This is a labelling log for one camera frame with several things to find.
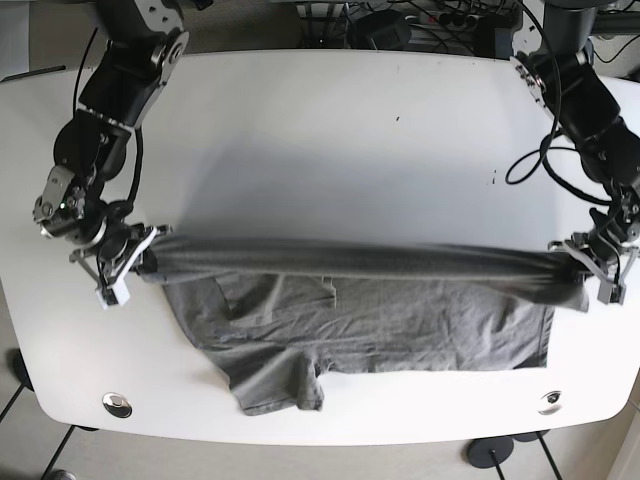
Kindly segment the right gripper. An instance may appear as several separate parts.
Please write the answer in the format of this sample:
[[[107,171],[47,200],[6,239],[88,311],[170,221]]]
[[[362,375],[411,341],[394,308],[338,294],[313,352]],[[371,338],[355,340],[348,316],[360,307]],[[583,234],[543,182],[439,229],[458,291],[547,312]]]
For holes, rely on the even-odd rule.
[[[33,220],[41,234],[62,238],[74,246],[69,261],[79,264],[99,290],[125,290],[126,275],[152,264],[146,252],[151,243],[170,233],[168,225],[129,225],[126,217],[133,204],[127,200],[106,203],[97,183],[62,166],[54,166],[42,195],[34,204]]]

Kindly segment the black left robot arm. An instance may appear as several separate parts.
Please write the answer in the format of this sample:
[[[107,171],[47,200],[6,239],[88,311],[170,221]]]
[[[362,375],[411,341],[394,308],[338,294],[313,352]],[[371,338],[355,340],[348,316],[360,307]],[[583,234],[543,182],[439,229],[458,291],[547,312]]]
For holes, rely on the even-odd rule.
[[[552,117],[535,165],[561,188],[591,204],[593,228],[560,243],[560,249],[600,280],[599,299],[620,304],[625,277],[639,249],[639,137],[593,68],[590,35],[600,1],[520,1],[512,62],[536,102]],[[573,144],[582,169],[603,187],[604,199],[571,185],[548,159],[553,141]]]

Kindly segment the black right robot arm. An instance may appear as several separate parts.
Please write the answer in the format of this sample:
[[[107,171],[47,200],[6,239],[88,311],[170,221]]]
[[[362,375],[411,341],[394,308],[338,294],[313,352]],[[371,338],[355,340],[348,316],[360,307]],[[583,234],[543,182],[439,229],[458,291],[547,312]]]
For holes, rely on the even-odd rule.
[[[74,87],[71,120],[54,143],[54,165],[33,220],[75,245],[74,262],[106,302],[137,267],[158,227],[129,225],[142,174],[142,123],[189,41],[176,1],[94,1],[108,46],[86,85]]]

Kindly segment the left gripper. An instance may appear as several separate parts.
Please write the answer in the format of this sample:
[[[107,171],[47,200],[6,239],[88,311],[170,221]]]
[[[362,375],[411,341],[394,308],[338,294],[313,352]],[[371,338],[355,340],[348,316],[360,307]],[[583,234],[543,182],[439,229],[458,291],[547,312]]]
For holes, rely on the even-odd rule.
[[[604,207],[589,209],[590,230],[550,242],[548,249],[568,254],[599,282],[623,282],[627,291],[627,276],[639,258],[639,193],[611,187],[610,194]]]

